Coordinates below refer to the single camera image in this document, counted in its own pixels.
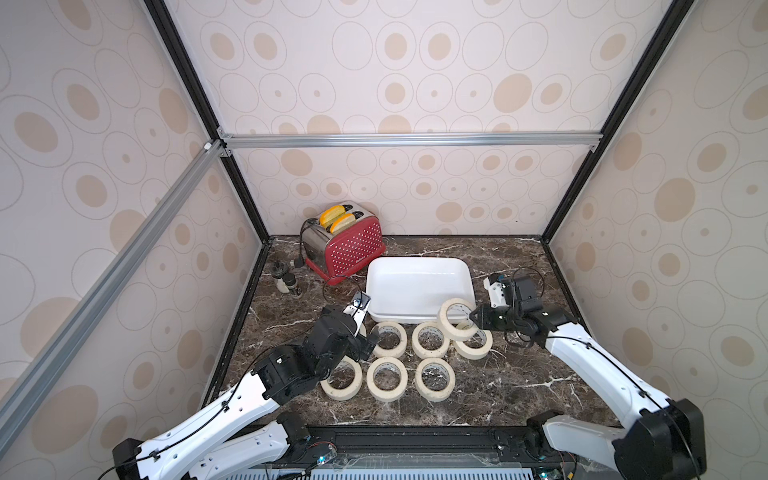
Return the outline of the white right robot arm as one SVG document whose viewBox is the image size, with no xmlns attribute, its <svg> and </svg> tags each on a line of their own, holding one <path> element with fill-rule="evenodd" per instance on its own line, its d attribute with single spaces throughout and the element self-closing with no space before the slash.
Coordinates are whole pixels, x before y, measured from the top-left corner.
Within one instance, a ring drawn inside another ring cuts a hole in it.
<svg viewBox="0 0 768 480">
<path fill-rule="evenodd" d="M 547 412 L 528 421 L 532 454 L 568 452 L 624 479 L 698 479 L 707 470 L 704 418 L 623 366 L 558 306 L 522 312 L 483 304 L 469 315 L 482 330 L 520 333 L 571 368 L 609 407 L 616 427 Z"/>
</svg>

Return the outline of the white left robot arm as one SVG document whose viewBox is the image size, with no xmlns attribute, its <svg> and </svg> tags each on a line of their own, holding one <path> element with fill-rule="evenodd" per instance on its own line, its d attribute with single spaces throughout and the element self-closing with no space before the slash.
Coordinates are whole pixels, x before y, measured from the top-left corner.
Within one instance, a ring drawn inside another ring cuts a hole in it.
<svg viewBox="0 0 768 480">
<path fill-rule="evenodd" d="M 119 479 L 190 479 L 195 467 L 212 469 L 213 452 L 244 427 L 276 411 L 326 380 L 345 357 L 366 360 L 378 342 L 360 332 L 370 298 L 359 294 L 347 306 L 328 305 L 299 343 L 259 356 L 234 387 L 165 433 L 113 448 Z"/>
</svg>

